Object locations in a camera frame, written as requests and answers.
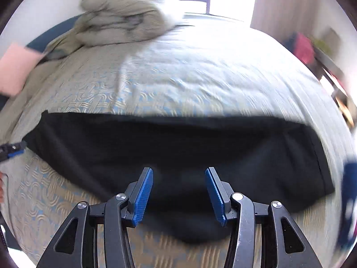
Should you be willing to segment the black pants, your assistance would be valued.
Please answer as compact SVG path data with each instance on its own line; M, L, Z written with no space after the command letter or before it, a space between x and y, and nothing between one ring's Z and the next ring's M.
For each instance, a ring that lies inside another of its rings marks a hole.
M186 243L225 238L215 219L205 170L252 201L282 202L291 213L335 190L309 126L266 116L136 117L44 112L25 135L57 173L107 201L152 168L144 224Z

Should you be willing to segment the pink clothing pile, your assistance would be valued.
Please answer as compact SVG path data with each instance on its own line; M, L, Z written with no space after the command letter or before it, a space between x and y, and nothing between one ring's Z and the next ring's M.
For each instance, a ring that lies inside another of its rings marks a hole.
M309 38L300 32L292 33L283 44L303 64L310 65L315 60L315 52Z

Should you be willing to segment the pink pillow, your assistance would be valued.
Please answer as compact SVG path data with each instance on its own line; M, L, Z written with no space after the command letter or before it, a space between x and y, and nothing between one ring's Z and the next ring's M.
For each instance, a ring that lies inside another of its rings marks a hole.
M22 91L30 72L43 57L44 54L39 51L11 44L1 57L1 94L8 97L17 96Z

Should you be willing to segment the dark blue headboard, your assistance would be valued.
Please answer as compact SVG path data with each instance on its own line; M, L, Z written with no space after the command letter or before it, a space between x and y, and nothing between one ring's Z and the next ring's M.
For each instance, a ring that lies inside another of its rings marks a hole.
M43 53L46 49L46 46L52 40L71 30L75 22L79 19L79 17L80 15L73 16L72 18L53 26L52 28L48 29L43 34L39 35L37 38L29 42L26 47Z

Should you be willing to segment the blue beige patterned bedspread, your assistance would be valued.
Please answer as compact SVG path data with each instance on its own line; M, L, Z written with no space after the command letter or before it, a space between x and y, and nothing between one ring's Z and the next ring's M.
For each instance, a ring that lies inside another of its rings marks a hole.
M1 111L1 143L19 141L41 113L111 113L208 117L270 115L310 125L320 137L335 193L296 215L324 267L347 258L337 244L344 163L355 159L352 135L335 102L310 70L278 41L238 22L188 15L149 41L81 47L37 66ZM33 152L2 166L10 203L3 214L37 264L78 201L98 200L70 184ZM188 248L160 232L129 232L142 267L218 267L228 240Z

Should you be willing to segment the cluttered side shelf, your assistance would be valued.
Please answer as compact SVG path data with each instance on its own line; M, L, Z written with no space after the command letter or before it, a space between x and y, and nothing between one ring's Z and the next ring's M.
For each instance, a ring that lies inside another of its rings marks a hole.
M313 38L312 45L315 52L315 66L313 73L322 84L325 79L331 85L331 97L336 103L350 131L356 128L356 105L347 91L344 83L344 73L333 60L341 46L341 38L337 32L329 27L323 31L320 38Z

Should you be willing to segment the folded beige patterned duvet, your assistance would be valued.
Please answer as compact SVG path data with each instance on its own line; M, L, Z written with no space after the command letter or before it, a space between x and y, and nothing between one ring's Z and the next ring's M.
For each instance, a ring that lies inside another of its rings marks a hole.
M185 15L180 0L82 0L81 8L73 27L47 45L47 59L62 59L81 47L153 39Z

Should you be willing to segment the beige curtain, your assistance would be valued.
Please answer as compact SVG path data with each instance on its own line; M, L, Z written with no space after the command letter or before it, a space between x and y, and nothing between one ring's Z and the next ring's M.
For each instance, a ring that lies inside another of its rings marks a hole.
M318 0L255 0L251 28L282 42L294 32L311 35Z

